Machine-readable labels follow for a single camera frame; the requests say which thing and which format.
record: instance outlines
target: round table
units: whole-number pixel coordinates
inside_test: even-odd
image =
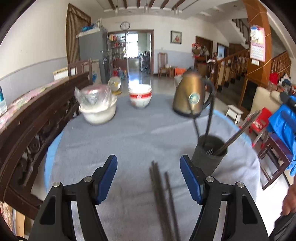
[[[192,200],[179,163],[183,154],[192,157],[197,137],[192,119],[177,115],[172,102],[173,96],[153,95],[150,104],[139,110],[130,105],[128,96],[119,97],[110,122],[92,126],[80,115],[64,129],[49,186],[54,181],[63,185],[79,182],[103,166],[110,154],[118,159],[107,198],[97,207],[110,241],[163,240],[149,175],[152,161],[158,163],[163,186],[164,173],[168,172],[181,240],[190,238],[201,206]],[[201,134],[206,129],[207,112],[203,111],[197,119]],[[214,113],[210,134],[227,141],[237,130],[222,114]],[[250,143],[238,138],[212,176],[221,183],[242,181],[255,199],[260,166]],[[77,240],[82,240],[76,203],[72,203],[72,208]],[[216,240],[223,229],[220,213]]]

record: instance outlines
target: electric kettle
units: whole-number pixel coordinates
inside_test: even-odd
[[[210,89],[210,96],[205,102],[205,87]],[[183,116],[200,116],[211,102],[211,94],[215,93],[214,84],[209,79],[201,78],[196,70],[188,69],[176,88],[173,110]]]

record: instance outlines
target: kettle base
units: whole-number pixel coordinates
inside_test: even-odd
[[[176,110],[175,108],[173,108],[173,111],[176,112],[178,115],[181,115],[181,116],[185,116],[185,117],[191,117],[192,118],[192,114],[191,113],[184,113],[184,112],[181,112],[179,110]],[[196,117],[199,117],[201,113],[198,113],[198,114],[193,114],[193,117],[196,118]]]

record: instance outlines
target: human hand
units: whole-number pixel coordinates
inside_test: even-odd
[[[288,215],[290,212],[296,212],[296,176],[294,177],[294,184],[288,189],[288,193],[283,200],[283,208],[281,215]]]

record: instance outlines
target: black cup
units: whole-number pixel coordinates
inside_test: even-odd
[[[204,140],[204,135],[198,138],[198,143],[194,150],[191,161],[193,165],[202,169],[206,176],[210,176],[220,164],[223,157],[225,157],[227,154],[227,149],[220,155],[214,156],[213,153],[223,146],[224,142],[216,136],[208,135],[205,145],[202,147]]]

